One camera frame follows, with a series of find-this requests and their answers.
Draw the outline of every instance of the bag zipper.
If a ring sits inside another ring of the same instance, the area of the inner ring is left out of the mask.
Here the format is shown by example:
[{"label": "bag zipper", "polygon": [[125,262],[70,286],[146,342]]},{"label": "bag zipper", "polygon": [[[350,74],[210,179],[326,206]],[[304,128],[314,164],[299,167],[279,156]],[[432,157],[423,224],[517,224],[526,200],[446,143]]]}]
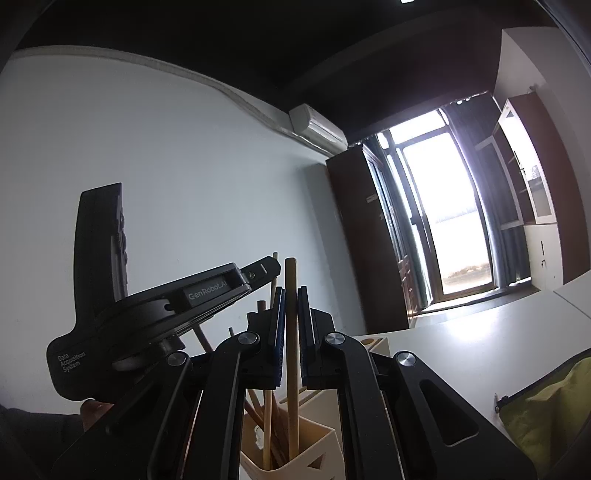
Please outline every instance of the bag zipper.
[{"label": "bag zipper", "polygon": [[559,367],[555,368],[554,370],[552,370],[550,373],[544,375],[542,378],[540,378],[539,380],[536,380],[534,383],[532,383],[531,385],[528,385],[527,387],[523,388],[522,390],[519,390],[517,393],[514,393],[513,395],[505,395],[503,396],[501,399],[498,399],[497,395],[495,394],[495,412],[499,413],[501,411],[501,409],[513,402],[514,400],[516,400],[518,397],[526,394],[527,392],[533,390],[534,388],[538,387],[541,383],[543,383],[548,377],[554,375],[555,373],[557,373],[559,370],[563,369],[564,367],[566,367],[566,365],[568,365],[569,363],[573,363],[573,366],[578,363],[579,361],[581,361],[583,358],[586,358],[588,356],[591,356],[591,348],[588,348],[586,350],[583,350],[581,353],[577,353],[577,355],[572,356],[571,358],[569,358],[566,362],[563,362]]}]

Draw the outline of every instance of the curtain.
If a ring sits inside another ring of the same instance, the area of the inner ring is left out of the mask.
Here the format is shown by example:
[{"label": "curtain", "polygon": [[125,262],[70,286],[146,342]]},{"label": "curtain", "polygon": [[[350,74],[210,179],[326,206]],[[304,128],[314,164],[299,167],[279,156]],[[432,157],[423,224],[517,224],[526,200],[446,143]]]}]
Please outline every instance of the curtain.
[{"label": "curtain", "polygon": [[400,233],[401,237],[398,239],[399,243],[403,244],[406,254],[410,257],[413,264],[411,271],[414,277],[414,284],[418,288],[418,308],[419,310],[422,310],[429,304],[429,298],[427,294],[428,287],[424,282],[427,273],[423,272],[423,275],[418,274],[421,269],[421,263],[418,257],[417,248],[421,248],[421,246],[417,246],[414,241],[413,226],[411,225],[408,215],[406,214],[402,198],[400,198],[400,194],[394,183],[394,178],[392,174],[387,171],[388,160],[386,159],[384,150],[379,144],[377,135],[372,135],[371,137],[366,138],[363,141],[363,144],[382,162],[386,168],[386,171],[383,173],[384,177],[389,183],[387,185],[388,191],[385,193],[390,196],[392,206],[394,207],[396,213],[396,218],[394,221],[398,224],[397,232]]},{"label": "curtain", "polygon": [[492,135],[501,115],[490,93],[484,93],[443,107],[452,131],[466,159],[476,190],[480,197],[489,242],[492,250],[493,276],[498,287],[506,287],[530,276],[530,262],[523,226],[501,230],[502,208],[506,205],[507,188],[498,182],[507,182],[499,161],[480,161],[475,146]]}]

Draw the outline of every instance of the wall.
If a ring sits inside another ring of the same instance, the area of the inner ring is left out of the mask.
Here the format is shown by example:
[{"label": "wall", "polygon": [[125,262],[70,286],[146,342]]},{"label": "wall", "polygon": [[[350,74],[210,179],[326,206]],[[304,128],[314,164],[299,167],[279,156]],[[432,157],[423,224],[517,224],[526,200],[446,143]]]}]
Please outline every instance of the wall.
[{"label": "wall", "polygon": [[[0,403],[74,411],[47,371],[74,325],[80,192],[123,183],[129,293],[277,250],[298,259],[311,304],[365,331],[325,158],[220,92],[83,56],[12,59],[0,75]],[[261,290],[209,320],[213,345],[246,328]],[[190,354],[201,353],[192,334]]]},{"label": "wall", "polygon": [[502,108],[508,97],[527,93],[531,86],[569,155],[591,236],[591,77],[558,28],[503,31],[495,100]]}]

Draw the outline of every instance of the dark brown cabinet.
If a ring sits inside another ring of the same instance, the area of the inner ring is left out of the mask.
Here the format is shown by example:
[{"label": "dark brown cabinet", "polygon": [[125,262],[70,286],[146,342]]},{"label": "dark brown cabinet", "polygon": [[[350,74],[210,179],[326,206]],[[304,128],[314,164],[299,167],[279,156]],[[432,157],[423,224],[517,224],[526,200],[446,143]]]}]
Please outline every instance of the dark brown cabinet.
[{"label": "dark brown cabinet", "polygon": [[327,160],[368,333],[409,328],[418,300],[384,165],[359,145]]}]

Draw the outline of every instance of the dark ceiling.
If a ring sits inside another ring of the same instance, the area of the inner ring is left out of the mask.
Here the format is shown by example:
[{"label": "dark ceiling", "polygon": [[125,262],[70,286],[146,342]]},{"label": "dark ceiling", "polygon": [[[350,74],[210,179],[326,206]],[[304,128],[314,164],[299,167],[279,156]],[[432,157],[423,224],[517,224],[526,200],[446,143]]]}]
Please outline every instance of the dark ceiling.
[{"label": "dark ceiling", "polygon": [[56,0],[18,48],[114,48],[174,63],[358,140],[492,89],[501,30],[552,25],[534,0]]}]

